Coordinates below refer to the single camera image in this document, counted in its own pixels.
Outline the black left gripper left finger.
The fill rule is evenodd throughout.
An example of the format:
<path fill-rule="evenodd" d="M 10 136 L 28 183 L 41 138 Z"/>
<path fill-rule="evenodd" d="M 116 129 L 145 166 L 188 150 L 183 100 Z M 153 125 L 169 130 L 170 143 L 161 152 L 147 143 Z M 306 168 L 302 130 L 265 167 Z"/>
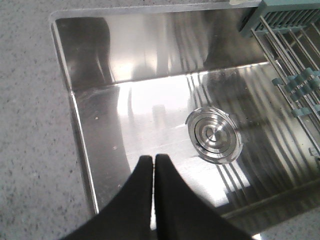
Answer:
<path fill-rule="evenodd" d="M 153 160 L 139 157 L 134 171 L 99 214 L 64 240 L 148 240 L 151 235 Z"/>

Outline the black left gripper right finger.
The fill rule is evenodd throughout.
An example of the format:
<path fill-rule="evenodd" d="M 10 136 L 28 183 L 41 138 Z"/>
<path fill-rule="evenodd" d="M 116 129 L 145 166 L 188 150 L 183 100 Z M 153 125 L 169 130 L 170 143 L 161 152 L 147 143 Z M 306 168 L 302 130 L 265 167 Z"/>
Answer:
<path fill-rule="evenodd" d="M 167 154 L 155 157 L 154 204 L 160 240 L 250 240 L 186 184 Z"/>

